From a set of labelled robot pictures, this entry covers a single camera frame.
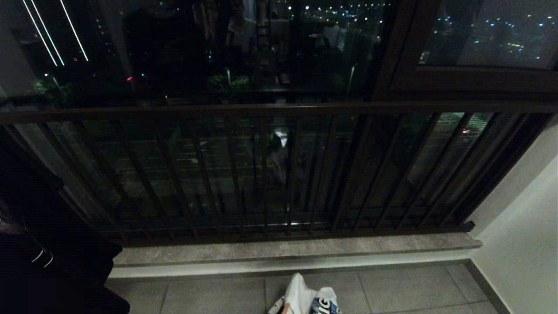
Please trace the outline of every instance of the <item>marble sill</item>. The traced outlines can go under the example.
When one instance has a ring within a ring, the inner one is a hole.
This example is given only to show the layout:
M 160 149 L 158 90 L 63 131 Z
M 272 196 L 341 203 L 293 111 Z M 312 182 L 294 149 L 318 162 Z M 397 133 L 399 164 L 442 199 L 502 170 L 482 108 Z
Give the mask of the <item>marble sill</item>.
M 225 263 L 232 261 L 362 256 L 476 249 L 465 232 L 449 234 L 353 237 L 297 241 L 152 246 L 124 248 L 114 267 Z

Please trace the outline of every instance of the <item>tile floor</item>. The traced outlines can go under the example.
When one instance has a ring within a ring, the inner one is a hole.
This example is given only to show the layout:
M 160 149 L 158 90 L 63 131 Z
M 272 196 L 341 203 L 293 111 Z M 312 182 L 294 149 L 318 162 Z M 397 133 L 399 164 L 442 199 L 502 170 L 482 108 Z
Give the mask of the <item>tile floor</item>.
M 300 273 L 310 288 L 333 287 L 343 314 L 497 314 L 462 264 Z M 131 313 L 267 313 L 291 277 L 251 276 L 111 279 L 107 287 Z

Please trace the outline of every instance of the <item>fluorescent light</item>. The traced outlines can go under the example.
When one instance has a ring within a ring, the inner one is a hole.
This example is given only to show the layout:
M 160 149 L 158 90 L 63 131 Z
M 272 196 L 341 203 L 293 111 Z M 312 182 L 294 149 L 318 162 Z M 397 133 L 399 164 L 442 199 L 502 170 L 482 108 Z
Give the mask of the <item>fluorescent light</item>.
M 37 32 L 39 33 L 39 36 L 41 36 L 42 43 L 45 45 L 46 51 L 49 52 L 50 59 L 52 59 L 52 62 L 54 62 L 54 65 L 58 66 L 58 63 L 56 63 L 56 60 L 54 60 L 54 57 L 52 56 L 52 53 L 50 53 L 49 47 L 46 45 L 46 41 L 45 41 L 44 37 L 42 37 L 41 31 L 39 30 L 39 27 L 37 26 L 37 23 L 35 22 L 35 19 L 33 18 L 33 15 L 31 14 L 31 10 L 29 10 L 29 7 L 27 6 L 27 3 L 25 2 L 25 0 L 21 0 L 21 1 L 23 1 L 23 4 L 25 5 L 25 8 L 27 9 L 27 13 L 29 13 L 29 17 L 31 17 L 31 21 L 33 21 L 33 25 L 35 25 L 35 28 L 37 29 Z
M 58 56 L 58 59 L 60 59 L 60 63 L 62 65 L 64 65 L 64 61 L 62 61 L 62 57 L 60 56 L 60 54 L 58 53 L 58 49 L 56 48 L 56 45 L 54 44 L 54 41 L 52 41 L 52 37 L 50 37 L 50 33 L 49 30 L 46 29 L 46 25 L 45 23 L 42 21 L 42 17 L 41 14 L 39 13 L 37 6 L 35 6 L 35 1 L 31 0 L 31 4 L 33 4 L 33 8 L 35 8 L 35 12 L 37 12 L 37 15 L 39 16 L 39 21 L 41 21 L 42 27 L 45 29 L 46 32 L 46 36 L 49 37 L 50 43 L 52 44 L 52 47 L 54 47 L 54 51 L 56 52 L 56 55 Z
M 74 24 L 70 20 L 70 16 L 68 15 L 68 11 L 66 11 L 66 6 L 64 5 L 64 2 L 62 0 L 60 0 L 60 3 L 62 4 L 62 8 L 64 9 L 64 13 L 66 14 L 66 17 L 68 18 L 68 22 L 70 22 L 71 30 L 74 32 L 75 38 L 78 41 L 79 47 L 81 48 L 81 52 L 83 52 L 83 56 L 85 57 L 85 61 L 89 61 L 89 59 L 87 58 L 87 54 L 85 53 L 85 49 L 83 49 L 83 46 L 81 45 L 81 41 L 79 41 L 78 33 L 75 32 Z

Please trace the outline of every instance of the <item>white plastic bag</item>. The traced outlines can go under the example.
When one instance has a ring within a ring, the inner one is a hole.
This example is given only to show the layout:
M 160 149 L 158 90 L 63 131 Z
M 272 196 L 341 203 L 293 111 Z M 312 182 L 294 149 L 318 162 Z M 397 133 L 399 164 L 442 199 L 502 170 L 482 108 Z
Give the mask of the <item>white plastic bag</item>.
M 337 296 L 331 287 L 318 291 L 310 289 L 299 273 L 292 276 L 284 298 L 282 314 L 341 314 L 337 305 Z

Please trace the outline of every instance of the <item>balcony railing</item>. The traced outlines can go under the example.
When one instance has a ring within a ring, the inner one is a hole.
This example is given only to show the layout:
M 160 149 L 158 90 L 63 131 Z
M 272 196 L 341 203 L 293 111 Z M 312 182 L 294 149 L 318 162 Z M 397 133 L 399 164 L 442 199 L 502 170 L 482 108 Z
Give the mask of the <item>balcony railing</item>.
M 469 215 L 555 111 L 321 103 L 12 112 L 0 121 L 65 181 L 60 193 L 81 219 L 144 244 L 469 231 Z

